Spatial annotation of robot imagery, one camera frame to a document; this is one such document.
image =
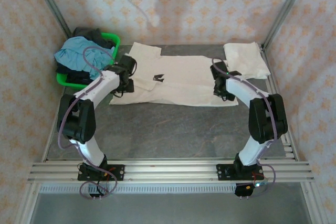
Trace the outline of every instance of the wall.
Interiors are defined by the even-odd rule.
[[[61,95],[53,53],[65,37],[44,0],[0,0],[0,16],[0,223],[13,223]]]
[[[56,0],[70,29],[86,25],[123,44],[264,42],[285,0]]]
[[[336,223],[336,0],[297,0],[267,56],[300,155]]]

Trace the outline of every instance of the green basket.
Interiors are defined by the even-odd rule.
[[[112,59],[110,61],[110,63],[113,64],[114,63],[114,59],[116,58],[116,55],[117,55],[117,51],[118,51],[119,45],[120,45],[120,38],[116,34],[108,34],[108,33],[101,33],[101,36],[104,39],[110,39],[110,40],[112,40],[116,44],[116,47],[114,48],[114,51],[112,53]],[[87,85],[84,85],[84,84],[76,84],[76,83],[68,83],[68,82],[66,82],[66,80],[67,80],[67,74],[61,74],[61,73],[56,74],[56,80],[62,86],[72,87],[73,89],[84,89],[84,88],[87,87]]]

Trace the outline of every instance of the black logo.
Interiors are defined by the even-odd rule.
[[[163,80],[164,80],[164,79],[162,79],[163,76],[164,76],[164,74],[157,74],[156,76],[153,77],[153,81],[163,82]]]

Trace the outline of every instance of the black mounting plate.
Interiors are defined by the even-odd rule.
[[[98,172],[97,170],[91,170],[87,169],[88,165],[81,164],[79,166],[79,172],[78,172],[78,181],[106,181],[107,176],[102,176],[101,172]],[[125,166],[124,165],[113,165],[108,164],[106,167],[104,167],[104,170],[110,170],[112,168],[115,168],[111,171],[111,173],[117,178],[117,181],[123,181],[124,175],[125,175]],[[114,178],[109,177],[109,181],[114,181]]]
[[[261,166],[256,166],[254,170],[249,173],[244,173],[238,175],[233,164],[218,164],[216,165],[217,175],[219,181],[228,180],[254,180],[253,173],[256,174],[256,180],[264,180],[264,177],[259,174],[263,174],[263,169]]]

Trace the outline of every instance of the white cloth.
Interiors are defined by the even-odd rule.
[[[204,56],[160,56],[161,49],[134,43],[129,53],[138,63],[132,77],[134,92],[113,98],[110,104],[153,102],[187,106],[235,106],[213,95],[211,59]],[[163,82],[153,80],[163,74]]]
[[[270,72],[261,57],[259,46],[251,44],[228,43],[224,52],[230,70],[237,70],[244,78],[266,79]]]

